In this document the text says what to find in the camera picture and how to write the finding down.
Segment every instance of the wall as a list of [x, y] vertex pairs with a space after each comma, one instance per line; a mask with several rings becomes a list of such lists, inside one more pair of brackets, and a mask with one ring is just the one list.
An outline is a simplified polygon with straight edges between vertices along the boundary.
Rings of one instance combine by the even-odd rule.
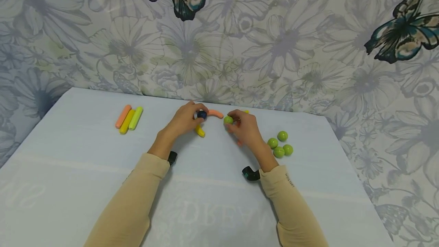
[[206, 0], [183, 22], [172, 0], [0, 0], [0, 166], [71, 86], [306, 111], [327, 117], [396, 246], [438, 246], [438, 11]]

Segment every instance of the forearm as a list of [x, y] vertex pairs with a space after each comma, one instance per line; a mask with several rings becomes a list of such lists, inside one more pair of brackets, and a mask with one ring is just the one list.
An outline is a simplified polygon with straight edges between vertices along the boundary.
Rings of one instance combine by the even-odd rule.
[[169, 169], [173, 140], [158, 134], [101, 213], [84, 247], [139, 247], [149, 228], [149, 212]]
[[279, 166], [279, 163], [272, 154], [271, 148], [262, 139], [249, 148], [264, 172], [269, 172], [273, 168]]
[[277, 229], [283, 247], [328, 247], [317, 219], [289, 179], [285, 166], [268, 173], [262, 170], [261, 183], [279, 219]]

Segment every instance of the beige long-sleeve shirt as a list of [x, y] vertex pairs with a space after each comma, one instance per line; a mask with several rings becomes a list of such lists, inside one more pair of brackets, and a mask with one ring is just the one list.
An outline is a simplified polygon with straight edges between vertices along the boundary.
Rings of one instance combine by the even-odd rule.
[[[139, 247], [150, 224], [149, 212], [169, 163], [143, 154], [131, 174], [101, 213], [84, 247]], [[308, 205], [288, 177], [285, 166], [260, 170], [265, 194], [279, 222], [283, 247], [328, 247]]]

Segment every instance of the white tablecloth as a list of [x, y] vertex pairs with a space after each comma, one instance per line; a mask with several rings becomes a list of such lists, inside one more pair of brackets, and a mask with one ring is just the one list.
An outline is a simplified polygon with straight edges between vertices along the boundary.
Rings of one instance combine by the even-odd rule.
[[[107, 202], [184, 101], [72, 88], [0, 170], [1, 244], [82, 246]], [[122, 108], [142, 106], [135, 131], [114, 127]], [[206, 104], [224, 114], [233, 106]], [[264, 139], [289, 133], [285, 164], [330, 246], [393, 246], [324, 117], [249, 109]], [[208, 117], [206, 137], [181, 137], [156, 197], [143, 246], [277, 246], [276, 218], [259, 183], [241, 170], [257, 163]]]

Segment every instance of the green sphere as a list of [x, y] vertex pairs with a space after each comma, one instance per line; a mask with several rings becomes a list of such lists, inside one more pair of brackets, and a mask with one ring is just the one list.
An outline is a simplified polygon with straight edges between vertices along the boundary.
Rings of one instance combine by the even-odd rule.
[[284, 142], [284, 141], [286, 141], [287, 138], [288, 138], [288, 133], [285, 132], [285, 131], [280, 131], [280, 132], [277, 134], [277, 138], [279, 138], [280, 141]]
[[224, 124], [232, 124], [232, 123], [233, 123], [233, 117], [226, 116], [224, 118]]
[[285, 144], [284, 151], [285, 151], [286, 156], [290, 156], [294, 152], [293, 146], [291, 146], [289, 144]]
[[285, 155], [285, 151], [284, 151], [284, 149], [282, 147], [277, 146], [276, 148], [274, 148], [273, 154], [277, 158], [282, 158]]
[[271, 149], [274, 149], [274, 148], [277, 147], [278, 142], [277, 142], [277, 139], [275, 139], [275, 138], [270, 138], [270, 139], [267, 141], [267, 144], [268, 144], [268, 146], [270, 146]]

